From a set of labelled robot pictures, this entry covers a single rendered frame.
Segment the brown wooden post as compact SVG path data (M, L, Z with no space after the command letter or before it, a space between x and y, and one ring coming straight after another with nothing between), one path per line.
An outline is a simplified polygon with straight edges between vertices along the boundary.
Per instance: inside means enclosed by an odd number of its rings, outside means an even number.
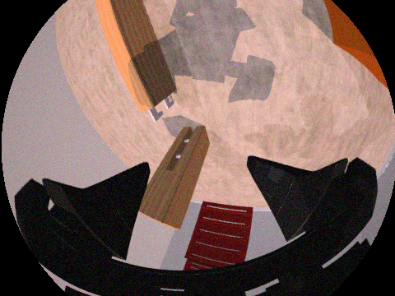
M184 127L149 181L138 213L180 230L208 148L207 128Z

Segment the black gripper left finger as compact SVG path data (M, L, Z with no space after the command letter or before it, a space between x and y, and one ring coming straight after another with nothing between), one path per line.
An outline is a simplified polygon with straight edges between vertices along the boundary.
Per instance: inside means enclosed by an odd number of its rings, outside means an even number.
M54 205L78 217L92 236L112 251L112 257L126 261L149 173L148 162L142 162L87 188L49 178L42 181Z

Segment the brown wooden rail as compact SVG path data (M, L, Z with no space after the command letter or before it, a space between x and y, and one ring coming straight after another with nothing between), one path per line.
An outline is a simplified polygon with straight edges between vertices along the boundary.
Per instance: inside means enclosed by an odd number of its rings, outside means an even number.
M95 0L103 34L108 40L118 71L128 86L139 111L151 113L157 122L164 112L155 106L161 101L167 109L174 105L168 96L174 85L142 0Z

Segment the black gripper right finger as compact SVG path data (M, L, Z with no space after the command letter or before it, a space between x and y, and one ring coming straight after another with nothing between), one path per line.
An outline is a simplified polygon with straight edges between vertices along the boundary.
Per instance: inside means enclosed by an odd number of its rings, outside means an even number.
M286 241L304 232L303 226L320 203L330 181L345 172L343 158L317 171L291 167L250 155L247 167L260 193L276 217Z

